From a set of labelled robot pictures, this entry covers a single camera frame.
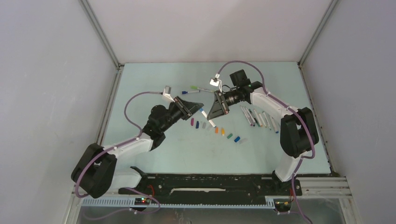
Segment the dark blue capped marker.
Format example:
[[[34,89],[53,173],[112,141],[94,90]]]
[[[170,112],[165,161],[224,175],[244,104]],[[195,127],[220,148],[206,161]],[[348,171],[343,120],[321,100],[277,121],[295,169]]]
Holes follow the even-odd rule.
[[[182,95],[186,95],[186,94],[192,94],[192,93],[199,93],[201,92],[200,90],[194,90],[194,91],[182,91]]]

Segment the light green marker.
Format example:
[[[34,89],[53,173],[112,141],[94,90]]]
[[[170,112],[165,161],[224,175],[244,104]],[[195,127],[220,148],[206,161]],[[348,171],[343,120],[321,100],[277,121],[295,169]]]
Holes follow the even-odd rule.
[[[190,88],[194,89],[194,90],[199,90],[199,91],[214,92],[214,90],[209,90],[209,89],[197,87],[197,86],[194,86],[194,85],[191,85]]]

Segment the blue marker white body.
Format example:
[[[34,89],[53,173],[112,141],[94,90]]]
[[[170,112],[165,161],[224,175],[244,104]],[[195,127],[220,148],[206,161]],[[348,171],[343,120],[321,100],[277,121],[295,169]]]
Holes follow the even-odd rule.
[[[244,107],[244,109],[245,109],[246,114],[247,114],[247,116],[249,117],[249,119],[250,119],[250,121],[252,123],[252,126],[256,126],[256,121],[255,121],[253,115],[251,114],[250,110],[248,108],[246,108],[246,107]]]

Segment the dark green thin pen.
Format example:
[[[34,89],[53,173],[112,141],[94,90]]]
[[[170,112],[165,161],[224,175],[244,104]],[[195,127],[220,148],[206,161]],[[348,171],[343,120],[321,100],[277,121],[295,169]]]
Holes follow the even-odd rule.
[[[257,118],[255,117],[255,115],[253,114],[252,110],[251,110],[251,109],[248,109],[248,111],[249,111],[249,113],[250,113],[252,119],[254,120],[254,122],[257,124],[257,126],[258,126],[258,127],[261,127],[259,121],[257,120]]]

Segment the orange capped marker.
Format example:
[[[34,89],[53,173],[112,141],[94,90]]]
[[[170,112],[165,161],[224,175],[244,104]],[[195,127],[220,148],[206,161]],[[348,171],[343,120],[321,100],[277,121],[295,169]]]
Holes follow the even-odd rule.
[[[258,115],[256,109],[254,109],[254,114],[255,114],[255,117],[256,117],[256,119],[257,119],[257,121],[258,121],[260,127],[263,127],[263,124],[262,124],[262,122],[261,122],[261,120],[260,120],[260,117],[259,117],[259,115]]]

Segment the yellow capped marker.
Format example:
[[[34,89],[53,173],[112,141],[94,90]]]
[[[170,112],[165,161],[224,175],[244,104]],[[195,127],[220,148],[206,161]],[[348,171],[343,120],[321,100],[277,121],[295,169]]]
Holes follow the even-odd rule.
[[[259,118],[260,118],[260,121],[261,121],[262,125],[263,125],[265,128],[267,128],[267,124],[266,124],[265,119],[263,118],[262,114],[261,114],[261,113],[258,113],[258,116],[259,116]]]

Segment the green capped marker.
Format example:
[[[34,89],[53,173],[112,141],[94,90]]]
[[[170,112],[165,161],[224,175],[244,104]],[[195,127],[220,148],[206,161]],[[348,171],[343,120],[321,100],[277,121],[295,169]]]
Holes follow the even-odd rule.
[[[272,127],[271,127],[270,119],[268,118],[266,112],[263,112],[263,115],[264,115],[264,118],[265,118],[265,122],[266,122],[266,124],[267,124],[267,127],[271,130]]]

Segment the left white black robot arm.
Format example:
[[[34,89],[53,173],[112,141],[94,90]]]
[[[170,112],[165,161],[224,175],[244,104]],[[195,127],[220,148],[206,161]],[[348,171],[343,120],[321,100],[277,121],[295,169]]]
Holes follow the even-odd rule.
[[[99,198],[111,187],[128,185],[123,177],[131,167],[131,159],[159,147],[166,138],[165,131],[181,119],[188,120],[203,106],[176,96],[168,107],[152,107],[146,125],[136,137],[106,147],[90,144],[71,173],[75,194],[82,198],[77,192],[82,188],[85,196]]]

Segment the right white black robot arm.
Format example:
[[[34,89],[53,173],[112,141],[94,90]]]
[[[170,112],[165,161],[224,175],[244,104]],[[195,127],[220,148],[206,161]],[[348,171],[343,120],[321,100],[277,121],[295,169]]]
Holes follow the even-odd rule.
[[[210,85],[218,87],[214,92],[214,102],[207,115],[212,120],[227,115],[230,106],[247,102],[261,108],[277,123],[280,132],[280,145],[283,150],[281,160],[274,170],[277,179],[272,181],[272,190],[277,195],[284,195],[290,189],[290,180],[295,177],[302,159],[315,157],[314,146],[318,143],[318,131],[311,109],[298,109],[281,101],[271,94],[262,82],[251,82],[244,70],[230,75],[234,88],[222,91],[220,75],[210,80]]]

